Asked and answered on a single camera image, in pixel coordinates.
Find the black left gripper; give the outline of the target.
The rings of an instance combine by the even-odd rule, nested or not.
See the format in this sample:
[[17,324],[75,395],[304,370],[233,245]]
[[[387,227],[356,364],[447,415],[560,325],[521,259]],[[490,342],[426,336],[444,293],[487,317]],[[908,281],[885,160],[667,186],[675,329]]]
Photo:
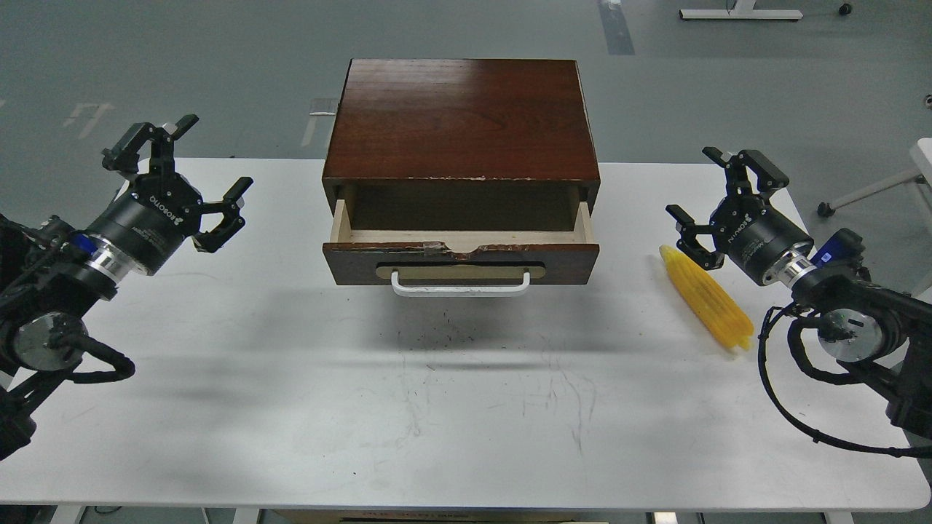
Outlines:
[[[252,177],[237,179],[223,199],[203,202],[201,193],[176,175],[175,142],[199,120],[197,115],[185,115],[169,128],[136,123],[116,145],[102,151],[103,169],[132,182],[99,216],[99,237],[133,259],[146,275],[159,271],[187,237],[193,235],[197,251],[215,253],[245,226],[242,198],[253,185]],[[146,145],[149,170],[141,175],[139,152]],[[192,213],[183,211],[188,206],[193,206]],[[199,218],[214,213],[222,215],[220,223],[197,232]]]

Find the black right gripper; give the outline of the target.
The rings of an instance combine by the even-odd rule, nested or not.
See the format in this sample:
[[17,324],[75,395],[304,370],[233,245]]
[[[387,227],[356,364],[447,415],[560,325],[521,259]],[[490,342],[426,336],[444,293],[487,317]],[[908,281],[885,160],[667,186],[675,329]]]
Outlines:
[[[705,271],[722,268],[726,255],[756,285],[769,285],[773,279],[767,275],[784,253],[813,249],[813,239],[769,205],[789,185],[788,175],[759,150],[743,149],[729,158],[716,147],[703,147],[702,153],[724,170],[726,198],[708,225],[698,225],[679,205],[666,205],[680,235],[676,246]],[[701,235],[712,236],[716,249],[703,247]]]

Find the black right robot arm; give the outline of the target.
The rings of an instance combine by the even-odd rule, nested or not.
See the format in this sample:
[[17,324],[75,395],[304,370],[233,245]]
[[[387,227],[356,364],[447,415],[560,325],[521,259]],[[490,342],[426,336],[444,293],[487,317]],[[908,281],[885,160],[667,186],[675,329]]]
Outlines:
[[781,282],[788,306],[769,309],[759,332],[762,384],[780,414],[815,443],[893,457],[928,458],[929,447],[877,448],[824,434],[783,408],[767,375],[766,343],[776,322],[794,319],[788,346],[806,376],[835,386],[863,384],[888,401],[893,426],[929,438],[931,432],[931,309],[926,302],[872,282],[863,266],[863,239],[841,228],[818,250],[813,239],[771,205],[789,177],[753,149],[727,156],[706,146],[703,155],[724,170],[725,196],[706,225],[678,205],[680,251],[705,271],[732,260],[756,285]]

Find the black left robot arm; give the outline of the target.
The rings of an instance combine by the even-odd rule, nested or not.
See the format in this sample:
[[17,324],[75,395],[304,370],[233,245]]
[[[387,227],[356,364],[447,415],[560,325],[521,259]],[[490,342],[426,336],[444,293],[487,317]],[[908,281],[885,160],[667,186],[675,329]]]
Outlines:
[[245,225],[240,177],[223,198],[206,202],[175,168],[174,148],[197,122],[133,124],[102,152],[103,169],[127,188],[87,228],[50,216],[39,228],[2,218],[2,372],[29,378],[2,389],[2,457],[30,444],[36,409],[63,382],[112,384],[133,377],[134,362],[97,341],[83,317],[110,301],[131,271],[151,276],[186,239],[214,253]]

